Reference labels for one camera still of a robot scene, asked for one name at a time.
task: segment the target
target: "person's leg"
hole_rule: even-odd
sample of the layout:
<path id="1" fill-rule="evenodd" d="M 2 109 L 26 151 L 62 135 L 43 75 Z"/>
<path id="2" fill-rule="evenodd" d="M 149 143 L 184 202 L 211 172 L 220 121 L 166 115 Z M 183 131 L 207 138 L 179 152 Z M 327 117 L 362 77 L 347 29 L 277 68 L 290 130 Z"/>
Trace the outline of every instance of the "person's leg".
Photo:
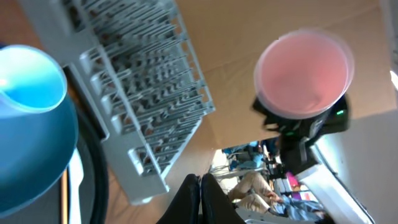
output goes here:
<path id="1" fill-rule="evenodd" d="M 266 195 L 268 191 L 271 191 L 271 187 L 260 173 L 250 171 L 245 175 L 243 180 L 241 180 L 234 189 L 228 193 L 228 198 L 231 201 L 234 199 L 242 199 L 251 188 L 254 189 L 255 193 L 261 195 Z"/>
<path id="2" fill-rule="evenodd" d="M 269 205 L 258 194 L 248 195 L 240 200 L 236 205 L 259 213 L 266 213 L 269 208 Z"/>

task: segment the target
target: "white wall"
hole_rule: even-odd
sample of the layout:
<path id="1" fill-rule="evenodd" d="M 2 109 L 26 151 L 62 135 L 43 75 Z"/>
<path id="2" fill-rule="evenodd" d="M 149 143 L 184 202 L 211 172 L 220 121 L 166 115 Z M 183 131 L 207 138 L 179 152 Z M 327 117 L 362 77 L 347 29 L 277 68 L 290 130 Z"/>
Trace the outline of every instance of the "white wall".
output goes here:
<path id="1" fill-rule="evenodd" d="M 321 142 L 328 161 L 376 223 L 398 223 L 398 111 L 353 120 L 348 131 Z"/>

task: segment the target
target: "wooden stick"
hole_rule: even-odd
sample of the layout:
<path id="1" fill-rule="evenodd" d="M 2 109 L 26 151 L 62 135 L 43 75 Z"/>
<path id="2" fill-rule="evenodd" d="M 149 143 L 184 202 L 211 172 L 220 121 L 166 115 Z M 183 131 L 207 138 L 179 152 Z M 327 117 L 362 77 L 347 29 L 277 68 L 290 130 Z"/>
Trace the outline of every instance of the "wooden stick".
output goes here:
<path id="1" fill-rule="evenodd" d="M 68 201 L 68 169 L 65 169 L 61 177 L 61 224 L 68 224 Z"/>

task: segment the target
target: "pink cup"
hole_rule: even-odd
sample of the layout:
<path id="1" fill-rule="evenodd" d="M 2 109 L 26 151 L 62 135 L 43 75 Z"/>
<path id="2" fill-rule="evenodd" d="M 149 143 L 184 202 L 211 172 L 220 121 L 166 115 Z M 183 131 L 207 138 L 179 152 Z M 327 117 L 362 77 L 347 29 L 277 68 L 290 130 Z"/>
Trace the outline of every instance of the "pink cup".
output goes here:
<path id="1" fill-rule="evenodd" d="M 330 34 L 298 30 L 283 35 L 262 53 L 254 70 L 260 102 L 288 119 L 306 119 L 330 108 L 354 76 L 348 46 Z"/>

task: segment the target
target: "dish rack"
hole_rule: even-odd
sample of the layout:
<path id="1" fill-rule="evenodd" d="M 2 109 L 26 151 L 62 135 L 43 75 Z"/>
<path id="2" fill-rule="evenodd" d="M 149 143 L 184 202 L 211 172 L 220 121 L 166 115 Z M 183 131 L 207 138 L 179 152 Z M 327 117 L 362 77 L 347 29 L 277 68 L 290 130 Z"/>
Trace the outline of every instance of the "dish rack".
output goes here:
<path id="1" fill-rule="evenodd" d="M 177 5 L 162 0 L 19 0 L 46 51 L 84 95 L 107 162 L 133 205 L 164 179 L 215 110 Z"/>

